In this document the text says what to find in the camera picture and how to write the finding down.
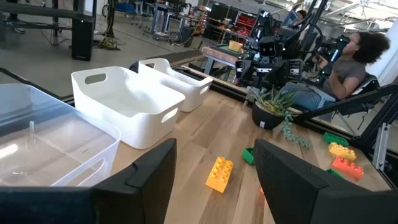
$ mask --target bin handle hole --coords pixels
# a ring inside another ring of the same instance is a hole
[[[90,85],[90,84],[94,84],[94,83],[103,82],[105,80],[106,80],[106,74],[102,73],[102,74],[91,75],[91,76],[86,77],[85,83],[87,85]]]
[[[146,64],[146,66],[148,66],[150,68],[154,68],[155,67],[155,63],[148,63],[148,64]]]
[[[178,108],[175,108],[174,110],[168,112],[163,118],[162,118],[162,123],[166,122],[168,119],[174,117],[175,114],[177,114]]]
[[[199,95],[202,95],[202,94],[204,94],[204,93],[207,91],[207,89],[209,89],[209,87],[208,87],[208,86],[206,86],[206,87],[204,87],[203,89],[201,89],[201,91],[200,91]]]

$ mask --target orange lego brick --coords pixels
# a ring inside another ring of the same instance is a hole
[[[335,142],[330,143],[329,152],[334,154],[335,156],[341,156],[344,159],[347,159],[351,162],[353,162],[356,159],[356,154],[352,149],[343,147]]]
[[[355,177],[358,180],[363,176],[362,167],[357,166],[355,162],[350,162],[347,159],[342,158],[341,156],[337,156],[331,165],[346,172],[347,174]]]
[[[206,185],[224,193],[233,166],[234,164],[232,161],[227,161],[223,157],[218,157],[207,178]]]

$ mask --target ceiling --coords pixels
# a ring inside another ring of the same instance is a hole
[[[299,0],[266,0],[266,4],[289,7]],[[312,0],[300,7],[308,9]],[[398,0],[329,0],[321,20],[349,30],[388,29],[398,17]]]

